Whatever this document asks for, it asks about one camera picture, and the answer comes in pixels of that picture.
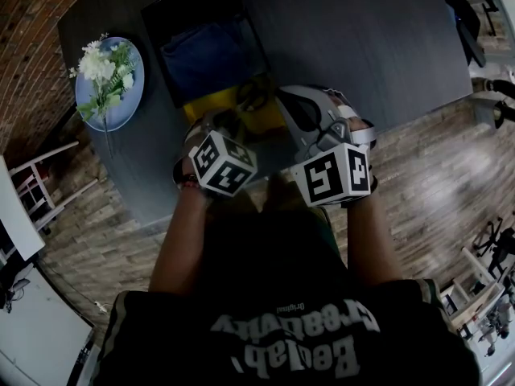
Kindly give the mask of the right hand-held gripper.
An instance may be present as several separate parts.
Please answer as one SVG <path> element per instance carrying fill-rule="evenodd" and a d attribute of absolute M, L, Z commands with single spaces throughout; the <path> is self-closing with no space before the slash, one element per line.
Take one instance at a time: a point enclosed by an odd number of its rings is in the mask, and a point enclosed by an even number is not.
<path fill-rule="evenodd" d="M 352 129 L 343 118 L 331 124 L 336 107 L 315 86 L 280 86 L 277 104 L 299 152 L 309 152 L 290 169 L 307 206 L 348 207 L 372 193 L 370 122 L 362 129 Z"/>

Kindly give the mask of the person's right hand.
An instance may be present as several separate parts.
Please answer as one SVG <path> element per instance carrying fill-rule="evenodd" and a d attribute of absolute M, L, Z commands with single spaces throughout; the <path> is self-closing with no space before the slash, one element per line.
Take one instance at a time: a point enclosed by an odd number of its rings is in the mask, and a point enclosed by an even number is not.
<path fill-rule="evenodd" d="M 360 118 L 342 92 L 328 88 L 325 93 L 337 107 L 339 117 L 344 119 L 348 140 L 354 146 L 365 145 L 372 150 L 377 144 L 377 135 L 373 123 Z"/>

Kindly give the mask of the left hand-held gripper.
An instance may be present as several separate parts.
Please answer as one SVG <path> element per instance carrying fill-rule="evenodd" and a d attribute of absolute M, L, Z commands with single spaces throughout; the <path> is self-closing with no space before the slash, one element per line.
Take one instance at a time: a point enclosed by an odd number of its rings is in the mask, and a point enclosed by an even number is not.
<path fill-rule="evenodd" d="M 214 126 L 224 126 L 228 136 Z M 246 133 L 245 123 L 232 109 L 207 111 L 184 139 L 183 162 L 190 165 L 183 168 L 183 185 L 198 187 L 211 198 L 234 197 L 258 172 L 256 154 L 242 145 Z"/>

